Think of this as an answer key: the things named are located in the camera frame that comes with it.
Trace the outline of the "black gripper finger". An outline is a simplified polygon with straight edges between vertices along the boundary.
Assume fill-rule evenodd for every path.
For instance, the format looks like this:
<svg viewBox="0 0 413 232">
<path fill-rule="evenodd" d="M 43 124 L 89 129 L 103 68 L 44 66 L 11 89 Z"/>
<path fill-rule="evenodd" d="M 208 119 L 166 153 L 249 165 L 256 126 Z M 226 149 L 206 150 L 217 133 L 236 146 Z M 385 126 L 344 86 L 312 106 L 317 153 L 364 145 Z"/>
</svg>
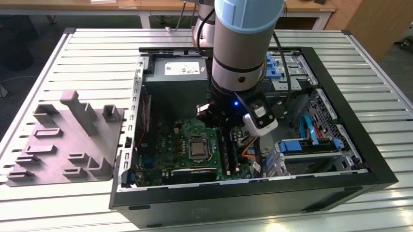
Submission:
<svg viewBox="0 0 413 232">
<path fill-rule="evenodd" d="M 197 118 L 205 123 L 206 128 L 221 128 L 222 116 L 222 111 L 213 102 L 197 105 Z"/>
</svg>

